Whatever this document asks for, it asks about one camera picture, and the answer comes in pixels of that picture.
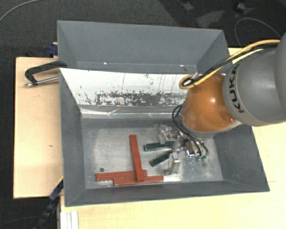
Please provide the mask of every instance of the black carpet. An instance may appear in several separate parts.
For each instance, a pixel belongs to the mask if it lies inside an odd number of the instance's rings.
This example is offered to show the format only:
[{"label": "black carpet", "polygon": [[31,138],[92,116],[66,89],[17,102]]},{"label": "black carpet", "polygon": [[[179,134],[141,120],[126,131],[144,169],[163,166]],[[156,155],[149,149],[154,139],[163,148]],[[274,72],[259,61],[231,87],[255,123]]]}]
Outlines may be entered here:
[{"label": "black carpet", "polygon": [[[0,17],[29,0],[0,0]],[[278,38],[286,31],[286,0],[247,0],[245,14],[234,11],[237,0],[51,0],[19,8],[0,24],[0,229],[32,228],[47,205],[46,198],[13,200],[14,58],[49,57],[57,41],[56,21],[217,28],[228,45],[247,45]],[[266,25],[254,20],[262,20]],[[55,218],[47,228],[55,228]]]}]

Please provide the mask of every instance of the yellow cable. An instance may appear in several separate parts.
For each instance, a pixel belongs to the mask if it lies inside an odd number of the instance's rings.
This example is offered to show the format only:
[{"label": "yellow cable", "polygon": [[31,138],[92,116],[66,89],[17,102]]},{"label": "yellow cable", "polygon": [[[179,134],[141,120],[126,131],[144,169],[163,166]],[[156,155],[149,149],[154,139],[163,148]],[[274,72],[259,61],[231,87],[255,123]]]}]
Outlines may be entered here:
[{"label": "yellow cable", "polygon": [[[245,46],[244,48],[242,48],[241,50],[237,51],[236,53],[232,54],[229,58],[226,59],[226,61],[230,60],[231,58],[235,57],[235,56],[238,56],[256,46],[260,46],[260,45],[267,45],[267,44],[272,44],[272,43],[279,43],[280,40],[275,40],[275,39],[271,39],[271,40],[263,40],[263,41],[259,41],[259,42],[254,42],[248,46]],[[219,71],[223,66],[219,67],[218,69],[212,71],[211,73],[207,74],[205,77],[201,78],[199,81],[195,82],[195,84],[191,84],[191,85],[188,85],[188,86],[182,86],[182,84],[185,82],[186,79],[191,79],[193,77],[192,74],[189,74],[185,77],[183,77],[181,79],[181,81],[179,82],[179,88],[182,89],[182,90],[186,90],[186,89],[190,89],[194,86],[197,86],[199,85],[200,83],[204,82],[206,79],[208,79],[209,77],[211,77],[213,74],[215,74],[217,71]]]}]

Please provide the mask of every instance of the green object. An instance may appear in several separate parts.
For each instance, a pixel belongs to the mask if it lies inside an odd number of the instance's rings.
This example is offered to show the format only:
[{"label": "green object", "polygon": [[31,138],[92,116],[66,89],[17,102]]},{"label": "green object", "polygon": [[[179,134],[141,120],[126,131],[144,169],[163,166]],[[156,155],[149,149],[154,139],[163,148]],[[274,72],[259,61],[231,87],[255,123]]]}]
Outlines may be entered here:
[{"label": "green object", "polygon": [[168,141],[164,144],[161,143],[150,143],[144,145],[144,151],[156,151],[158,149],[163,149],[165,147],[172,148],[174,146],[175,141]]},{"label": "green object", "polygon": [[161,155],[161,156],[151,160],[149,163],[151,164],[152,167],[154,167],[154,166],[160,164],[161,162],[167,160],[170,157],[171,153],[172,152],[167,152],[167,153],[165,153],[165,154],[163,154],[163,155]]}]

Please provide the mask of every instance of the black cable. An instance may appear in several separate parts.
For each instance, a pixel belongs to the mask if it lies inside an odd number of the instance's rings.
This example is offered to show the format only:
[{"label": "black cable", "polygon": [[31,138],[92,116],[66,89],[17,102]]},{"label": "black cable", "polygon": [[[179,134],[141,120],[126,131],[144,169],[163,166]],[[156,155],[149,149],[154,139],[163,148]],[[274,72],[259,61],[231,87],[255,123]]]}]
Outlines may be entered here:
[{"label": "black cable", "polygon": [[242,53],[240,53],[240,54],[238,54],[238,55],[236,55],[236,56],[234,56],[232,58],[230,58],[230,56],[229,56],[229,57],[221,60],[220,62],[218,62],[214,66],[212,66],[210,69],[208,69],[205,73],[201,74],[197,78],[195,78],[195,79],[185,79],[184,82],[182,82],[182,86],[186,87],[186,86],[189,86],[189,85],[192,85],[192,84],[194,85],[195,82],[197,82],[200,79],[204,78],[206,75],[212,73],[214,70],[217,70],[218,68],[224,66],[225,64],[227,64],[227,63],[229,63],[229,62],[231,62],[231,61],[233,61],[233,60],[235,60],[235,59],[237,59],[237,58],[239,58],[241,56],[244,56],[244,55],[246,55],[246,54],[248,54],[250,52],[256,51],[258,49],[273,48],[273,47],[276,47],[277,44],[278,43],[270,43],[270,44],[267,44],[267,45],[260,45],[260,46],[253,47],[253,48],[251,48],[251,49],[249,49],[249,50],[247,50],[245,52],[242,52]]},{"label": "black cable", "polygon": [[[183,104],[178,105],[176,108],[174,108],[173,112],[172,112],[172,119],[174,124],[178,127],[178,129],[185,135],[187,135],[189,137],[189,139],[191,141],[194,142],[195,146],[198,149],[199,152],[199,156],[201,156],[201,149],[199,147],[199,145],[197,144],[197,142],[199,142],[200,144],[202,144],[202,142],[200,140],[198,140],[198,138],[196,138],[195,136],[193,136],[191,133],[189,133],[184,126],[182,125],[182,123],[180,122],[180,124],[177,122],[176,118],[179,115],[181,109],[183,108]],[[202,146],[205,148],[206,152],[208,152],[208,149],[205,147],[205,145],[202,144]]]}]

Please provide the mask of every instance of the metal clamp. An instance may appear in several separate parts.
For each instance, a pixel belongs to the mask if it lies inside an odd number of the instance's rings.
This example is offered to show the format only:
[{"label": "metal clamp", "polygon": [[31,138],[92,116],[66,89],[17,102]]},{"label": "metal clamp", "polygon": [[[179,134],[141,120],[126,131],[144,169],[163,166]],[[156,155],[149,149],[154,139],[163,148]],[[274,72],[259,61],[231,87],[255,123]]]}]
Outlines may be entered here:
[{"label": "metal clamp", "polygon": [[27,83],[24,86],[27,86],[27,87],[36,86],[36,85],[39,85],[42,83],[47,83],[47,82],[58,80],[58,77],[52,77],[49,79],[37,81],[35,79],[35,77],[33,76],[34,74],[44,72],[44,71],[48,71],[48,70],[52,70],[55,68],[67,68],[67,65],[62,61],[55,61],[52,63],[46,63],[43,65],[39,65],[39,66],[27,69],[27,71],[25,72],[24,75],[31,83]]}]

